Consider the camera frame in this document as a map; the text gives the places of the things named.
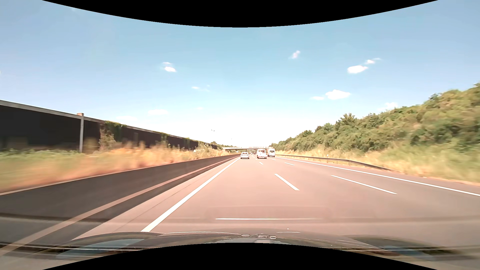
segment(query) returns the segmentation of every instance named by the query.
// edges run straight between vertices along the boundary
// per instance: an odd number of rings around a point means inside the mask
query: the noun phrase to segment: overpass
[[[225,149],[225,150],[239,150],[239,149],[250,150],[250,149],[269,149],[269,148],[273,148],[273,147],[271,146],[222,147],[222,149]]]

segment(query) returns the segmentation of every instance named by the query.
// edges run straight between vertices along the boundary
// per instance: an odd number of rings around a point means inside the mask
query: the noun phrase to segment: grass
[[[88,176],[131,169],[231,155],[201,145],[187,151],[158,145],[152,148],[131,147],[83,154],[75,151],[7,151],[0,152],[0,192]]]
[[[408,175],[480,183],[480,150],[461,153],[448,146],[397,145],[384,151],[342,152],[318,147],[310,151],[277,151],[277,154],[356,160]]]

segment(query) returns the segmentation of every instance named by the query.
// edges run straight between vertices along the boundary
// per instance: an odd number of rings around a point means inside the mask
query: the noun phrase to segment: concrete post
[[[82,153],[84,148],[84,114],[82,112],[79,112],[77,113],[77,115],[80,115],[82,117],[80,119],[80,145],[78,146],[78,151]]]

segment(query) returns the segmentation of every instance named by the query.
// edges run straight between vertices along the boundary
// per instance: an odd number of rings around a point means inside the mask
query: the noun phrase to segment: white car
[[[247,152],[242,152],[240,154],[240,159],[250,159],[250,155]]]
[[[267,153],[265,149],[257,149],[257,158],[258,159],[266,159],[267,158]]]
[[[275,157],[275,149],[270,148],[268,150],[268,157],[273,157],[273,158]]]

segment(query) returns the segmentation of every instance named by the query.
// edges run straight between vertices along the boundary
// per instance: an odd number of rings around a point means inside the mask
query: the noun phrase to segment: guardrail
[[[319,160],[336,160],[336,161],[343,161],[343,162],[349,162],[349,163],[355,163],[358,165],[363,165],[365,167],[370,167],[370,168],[376,168],[380,170],[386,170],[386,171],[391,171],[391,172],[397,172],[395,170],[389,169],[389,168],[384,168],[368,163],[363,163],[360,161],[355,161],[355,160],[345,160],[345,159],[335,159],[335,158],[320,158],[320,157],[306,157],[306,156],[294,156],[294,155],[283,155],[283,154],[276,154],[276,156],[287,156],[287,157],[297,157],[297,158],[308,158],[308,159],[319,159]]]

